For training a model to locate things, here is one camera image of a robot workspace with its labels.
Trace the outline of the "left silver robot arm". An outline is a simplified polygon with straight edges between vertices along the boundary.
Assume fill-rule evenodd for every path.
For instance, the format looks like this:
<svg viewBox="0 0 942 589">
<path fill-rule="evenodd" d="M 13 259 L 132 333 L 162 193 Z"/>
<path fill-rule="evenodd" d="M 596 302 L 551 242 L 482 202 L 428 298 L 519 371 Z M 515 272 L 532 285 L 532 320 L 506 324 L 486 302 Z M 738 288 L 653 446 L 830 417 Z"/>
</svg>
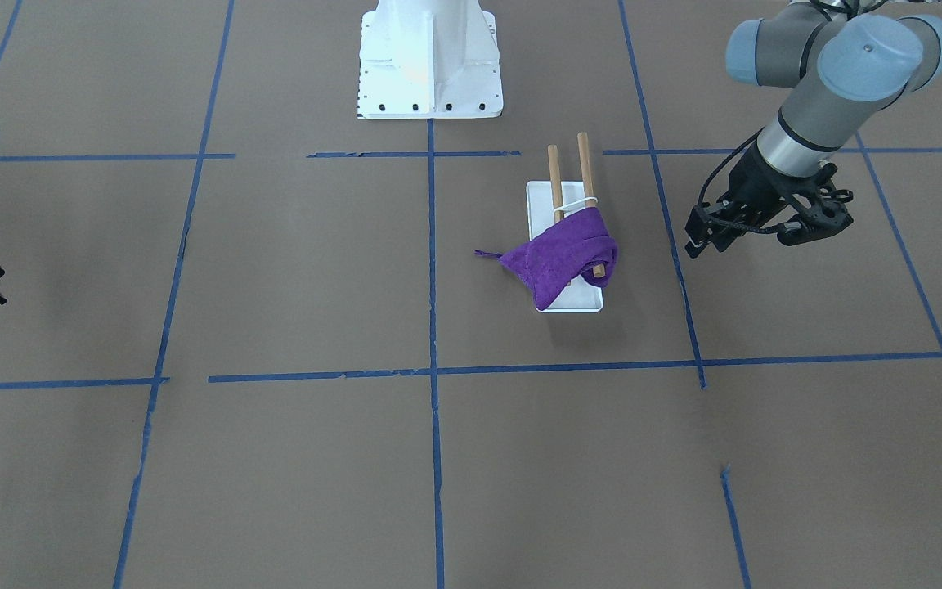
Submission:
<svg viewBox="0 0 942 589">
<path fill-rule="evenodd" d="M 774 18 L 744 21 L 725 49 L 729 77 L 789 96 L 723 160 L 728 187 L 693 205 L 685 253 L 727 250 L 748 234 L 785 246 L 834 237 L 853 221 L 832 157 L 864 124 L 942 74 L 942 19 L 889 18 L 877 4 L 792 1 Z"/>
</svg>

